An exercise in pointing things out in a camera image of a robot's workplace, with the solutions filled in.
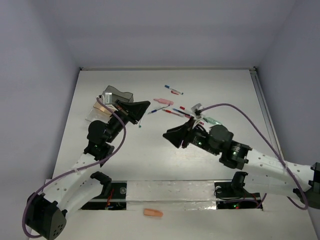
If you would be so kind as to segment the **pink highlighter marker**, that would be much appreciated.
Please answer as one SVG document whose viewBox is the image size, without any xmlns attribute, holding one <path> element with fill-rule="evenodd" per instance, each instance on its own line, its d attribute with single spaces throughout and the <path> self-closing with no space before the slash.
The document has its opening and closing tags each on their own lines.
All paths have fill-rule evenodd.
<svg viewBox="0 0 320 240">
<path fill-rule="evenodd" d="M 155 102 L 159 103 L 159 104 L 164 104 L 164 105 L 173 105 L 174 102 L 171 101 L 171 100 L 167 100 L 167 99 L 164 99 L 164 98 L 154 98 L 153 99 Z"/>
</svg>

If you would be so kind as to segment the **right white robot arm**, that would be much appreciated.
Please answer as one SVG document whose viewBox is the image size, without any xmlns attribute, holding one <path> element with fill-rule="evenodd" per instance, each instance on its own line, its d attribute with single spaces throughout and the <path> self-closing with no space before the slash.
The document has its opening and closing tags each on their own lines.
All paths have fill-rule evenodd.
<svg viewBox="0 0 320 240">
<path fill-rule="evenodd" d="M 171 128 L 162 135 L 176 148 L 192 144 L 212 155 L 236 172 L 227 189 L 237 197 L 249 193 L 282 195 L 300 200 L 306 206 L 320 207 L 320 164 L 284 162 L 233 140 L 233 133 L 216 124 L 206 131 L 194 119 Z"/>
</svg>

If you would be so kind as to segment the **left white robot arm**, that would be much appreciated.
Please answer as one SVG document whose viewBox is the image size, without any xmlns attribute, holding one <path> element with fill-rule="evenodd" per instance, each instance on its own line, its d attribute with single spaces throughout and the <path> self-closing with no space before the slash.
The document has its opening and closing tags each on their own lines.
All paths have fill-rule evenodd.
<svg viewBox="0 0 320 240">
<path fill-rule="evenodd" d="M 112 180 L 101 172 L 102 166 L 119 147 L 111 145 L 126 124 L 136 125 L 150 102 L 116 100 L 108 122 L 94 120 L 88 126 L 87 147 L 69 171 L 54 177 L 27 199 L 22 216 L 24 234 L 31 238 L 56 239 L 66 227 L 68 218 L 91 199 L 107 197 Z"/>
</svg>

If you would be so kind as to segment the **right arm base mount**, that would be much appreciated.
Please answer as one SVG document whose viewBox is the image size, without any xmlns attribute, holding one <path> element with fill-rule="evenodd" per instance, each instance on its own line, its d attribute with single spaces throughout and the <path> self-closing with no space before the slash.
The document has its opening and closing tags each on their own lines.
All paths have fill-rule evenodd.
<svg viewBox="0 0 320 240">
<path fill-rule="evenodd" d="M 214 183 L 213 195 L 218 210 L 263 209 L 260 193 L 245 190 L 245 178 L 248 173 L 237 171 L 232 180 Z"/>
</svg>

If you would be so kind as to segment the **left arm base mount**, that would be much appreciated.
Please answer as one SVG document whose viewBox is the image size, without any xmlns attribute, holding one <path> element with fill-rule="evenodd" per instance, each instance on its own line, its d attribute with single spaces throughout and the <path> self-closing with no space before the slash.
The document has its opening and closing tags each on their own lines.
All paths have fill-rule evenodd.
<svg viewBox="0 0 320 240">
<path fill-rule="evenodd" d="M 102 185 L 100 195 L 94 197 L 81 210 L 107 210 L 122 211 L 127 209 L 127 182 L 112 181 L 112 179 L 102 172 L 93 173 L 91 179 L 98 180 Z"/>
</svg>

